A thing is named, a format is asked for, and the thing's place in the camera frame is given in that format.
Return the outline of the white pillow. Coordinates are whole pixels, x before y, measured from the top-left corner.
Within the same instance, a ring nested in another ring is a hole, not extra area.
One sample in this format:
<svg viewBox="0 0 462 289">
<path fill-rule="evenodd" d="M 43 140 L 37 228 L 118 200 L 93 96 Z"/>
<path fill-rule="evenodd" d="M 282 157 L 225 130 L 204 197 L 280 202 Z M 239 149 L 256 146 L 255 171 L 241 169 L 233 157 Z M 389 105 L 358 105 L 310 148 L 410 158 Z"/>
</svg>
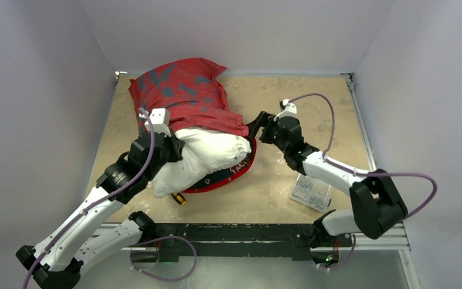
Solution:
<svg viewBox="0 0 462 289">
<path fill-rule="evenodd" d="M 247 139 L 233 134 L 195 126 L 180 129 L 174 134 L 185 142 L 182 160 L 166 163 L 156 174 L 152 181 L 156 198 L 180 193 L 208 174 L 239 164 L 252 152 Z"/>
</svg>

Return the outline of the red pillowcase with grey print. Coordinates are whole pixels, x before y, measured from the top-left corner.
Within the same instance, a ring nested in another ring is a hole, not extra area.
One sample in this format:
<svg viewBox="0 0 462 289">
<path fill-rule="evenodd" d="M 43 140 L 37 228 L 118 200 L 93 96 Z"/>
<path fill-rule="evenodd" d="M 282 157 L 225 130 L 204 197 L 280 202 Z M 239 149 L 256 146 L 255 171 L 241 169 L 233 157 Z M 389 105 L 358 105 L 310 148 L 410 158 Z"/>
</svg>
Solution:
<svg viewBox="0 0 462 289">
<path fill-rule="evenodd" d="M 129 92 L 136 111 L 166 108 L 169 127 L 197 127 L 244 137 L 248 134 L 243 117 L 230 110 L 224 87 L 217 77 L 226 70 L 205 58 L 187 58 L 156 67 L 130 81 Z M 253 164 L 256 142 L 247 139 L 252 152 L 239 164 L 206 175 L 181 193 L 203 193 L 222 187 L 246 173 Z"/>
</svg>

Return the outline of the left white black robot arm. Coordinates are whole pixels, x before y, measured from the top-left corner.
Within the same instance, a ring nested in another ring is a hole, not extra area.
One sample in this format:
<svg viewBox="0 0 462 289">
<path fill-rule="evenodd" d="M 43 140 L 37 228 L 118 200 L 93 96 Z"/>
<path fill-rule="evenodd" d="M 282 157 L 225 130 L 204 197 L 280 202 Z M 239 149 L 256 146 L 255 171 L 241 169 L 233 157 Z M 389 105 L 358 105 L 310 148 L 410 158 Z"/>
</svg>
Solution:
<svg viewBox="0 0 462 289">
<path fill-rule="evenodd" d="M 80 206 L 36 245 L 16 257 L 27 269 L 23 288 L 33 279 L 40 288 L 73 288 L 90 268 L 118 250 L 148 246 L 157 237 L 155 222 L 132 213 L 108 234 L 94 237 L 103 222 L 143 191 L 166 164 L 182 159 L 185 143 L 174 134 L 146 132 L 109 165 Z"/>
</svg>

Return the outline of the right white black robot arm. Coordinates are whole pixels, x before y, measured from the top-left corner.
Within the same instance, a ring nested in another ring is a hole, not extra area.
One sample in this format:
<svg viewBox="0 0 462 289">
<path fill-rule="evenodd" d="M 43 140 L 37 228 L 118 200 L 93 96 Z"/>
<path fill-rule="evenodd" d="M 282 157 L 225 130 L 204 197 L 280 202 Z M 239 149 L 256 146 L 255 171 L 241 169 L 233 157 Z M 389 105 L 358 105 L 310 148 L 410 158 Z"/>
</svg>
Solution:
<svg viewBox="0 0 462 289">
<path fill-rule="evenodd" d="M 323 181 L 350 198 L 351 209 L 331 210 L 314 221 L 314 245 L 328 245 L 338 235 L 352 233 L 376 240 L 408 216 L 408 209 L 386 171 L 368 172 L 327 157 L 305 142 L 297 118 L 275 120 L 274 115 L 262 111 L 247 128 L 249 139 L 259 133 L 262 143 L 277 147 L 290 169 Z"/>
</svg>

